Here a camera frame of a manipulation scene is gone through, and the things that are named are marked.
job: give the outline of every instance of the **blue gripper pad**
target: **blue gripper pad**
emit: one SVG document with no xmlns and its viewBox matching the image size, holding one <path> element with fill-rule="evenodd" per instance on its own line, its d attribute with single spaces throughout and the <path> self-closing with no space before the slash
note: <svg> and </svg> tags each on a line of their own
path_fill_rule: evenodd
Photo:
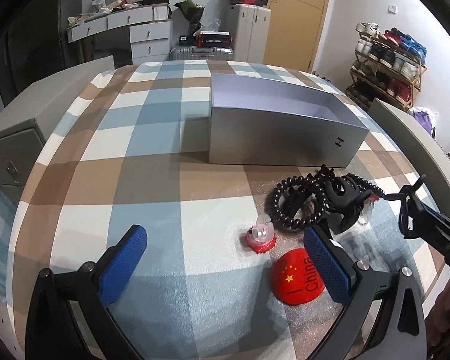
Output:
<svg viewBox="0 0 450 360">
<path fill-rule="evenodd" d="M 146 230 L 142 226 L 134 225 L 134 227 L 132 236 L 100 276 L 98 296 L 104 307 L 119 299 L 147 248 Z"/>
<path fill-rule="evenodd" d="M 347 305 L 352 292 L 350 277 L 337 262 L 328 246 L 311 227 L 304 231 L 303 244 L 332 300 L 344 306 Z"/>
</svg>

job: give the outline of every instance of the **chinese flag design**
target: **chinese flag design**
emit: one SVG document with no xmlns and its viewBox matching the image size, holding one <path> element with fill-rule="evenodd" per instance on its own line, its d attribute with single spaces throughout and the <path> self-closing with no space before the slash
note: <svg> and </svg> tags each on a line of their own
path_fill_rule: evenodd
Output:
<svg viewBox="0 0 450 360">
<path fill-rule="evenodd" d="M 271 290 L 277 299 L 297 306 L 317 298 L 325 288 L 310 257 L 303 248 L 285 253 L 274 264 Z"/>
</svg>

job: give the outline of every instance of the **shoe rack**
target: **shoe rack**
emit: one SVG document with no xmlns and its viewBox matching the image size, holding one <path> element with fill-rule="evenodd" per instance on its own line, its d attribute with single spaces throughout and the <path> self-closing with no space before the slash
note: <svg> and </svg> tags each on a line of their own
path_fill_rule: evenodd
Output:
<svg viewBox="0 0 450 360">
<path fill-rule="evenodd" d="M 366 76 L 363 76 L 359 73 L 357 73 L 356 71 L 353 71 L 352 69 L 350 69 L 350 75 L 352 76 L 352 80 L 353 83 L 355 84 L 357 80 L 361 80 L 366 82 L 368 85 L 370 85 L 372 88 L 374 88 L 375 90 L 377 90 L 379 93 L 381 93 L 382 95 L 386 96 L 392 105 L 394 105 L 395 107 L 401 109 L 402 111 L 407 111 L 408 109 L 410 109 L 411 107 L 413 107 L 413 102 L 414 99 L 418 96 L 418 94 L 421 92 L 422 90 L 422 76 L 423 74 L 427 71 L 427 67 L 421 63 L 420 59 L 412 54 L 411 52 L 408 52 L 400 47 L 398 47 L 397 45 L 393 44 L 392 42 L 386 41 L 386 40 L 382 40 L 382 39 L 378 39 L 376 37 L 370 37 L 370 35 L 366 34 L 366 33 L 362 33 L 359 32 L 360 34 L 360 38 L 364 39 L 366 38 L 369 42 L 371 43 L 378 43 L 378 44 L 382 44 L 386 47 L 389 47 L 390 49 L 394 50 L 394 52 L 396 54 L 400 54 L 402 57 L 405 58 L 405 61 L 411 62 L 413 63 L 415 66 L 420 66 L 420 69 L 418 69 L 418 76 L 410 81 L 409 79 L 407 79 L 406 77 L 404 77 L 403 75 L 401 75 L 399 72 L 394 71 L 393 69 L 390 69 L 388 66 L 385 66 L 384 64 L 381 64 L 379 61 L 375 61 L 372 58 L 369 58 L 366 55 L 360 54 L 360 52 L 355 51 L 355 57 L 356 60 L 359 62 L 366 62 L 366 61 L 370 61 L 372 62 L 372 70 L 373 70 L 373 75 L 377 75 L 378 71 L 382 71 L 383 73 L 387 74 L 388 76 L 390 76 L 391 78 L 395 78 L 399 81 L 402 81 L 403 83 L 408 84 L 411 88 L 412 88 L 412 93 L 411 93 L 411 98 L 407 103 L 403 103 L 402 101 L 400 101 L 399 99 L 393 97 L 392 95 L 390 95 L 389 93 L 387 93 L 387 91 L 383 90 L 382 88 L 378 87 L 377 85 L 373 84 L 370 80 L 367 79 Z M 355 103 L 359 102 L 359 106 L 365 106 L 366 109 L 368 109 L 368 105 L 367 104 L 363 104 L 360 100 L 358 100 L 357 98 L 355 98 L 352 94 L 351 91 L 349 90 L 349 88 L 346 89 L 346 93 L 348 95 L 348 97 L 351 97 L 352 100 L 355 101 Z"/>
</svg>

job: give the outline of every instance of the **black refrigerator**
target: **black refrigerator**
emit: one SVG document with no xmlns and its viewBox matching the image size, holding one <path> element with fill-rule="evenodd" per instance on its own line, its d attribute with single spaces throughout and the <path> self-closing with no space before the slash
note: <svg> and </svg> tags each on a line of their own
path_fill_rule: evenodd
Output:
<svg viewBox="0 0 450 360">
<path fill-rule="evenodd" d="M 79 63 L 78 45 L 69 44 L 69 16 L 82 0 L 33 0 L 0 40 L 0 95 L 6 107 L 30 84 Z"/>
</svg>

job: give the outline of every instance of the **silver screw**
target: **silver screw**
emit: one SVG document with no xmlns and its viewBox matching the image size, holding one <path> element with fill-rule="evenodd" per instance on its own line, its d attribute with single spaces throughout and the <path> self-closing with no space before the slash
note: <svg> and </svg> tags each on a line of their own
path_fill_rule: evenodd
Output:
<svg viewBox="0 0 450 360">
<path fill-rule="evenodd" d="M 92 261 L 86 262 L 85 264 L 82 265 L 82 271 L 84 272 L 91 272 L 93 271 L 95 268 L 95 263 Z"/>
<path fill-rule="evenodd" d="M 412 270 L 406 266 L 402 268 L 402 273 L 409 278 L 412 275 Z"/>
<path fill-rule="evenodd" d="M 357 267 L 363 271 L 368 271 L 370 264 L 362 259 L 356 263 Z"/>
<path fill-rule="evenodd" d="M 48 268 L 44 268 L 39 272 L 39 275 L 41 278 L 47 278 L 49 274 L 50 274 L 50 269 L 48 269 Z"/>
</svg>

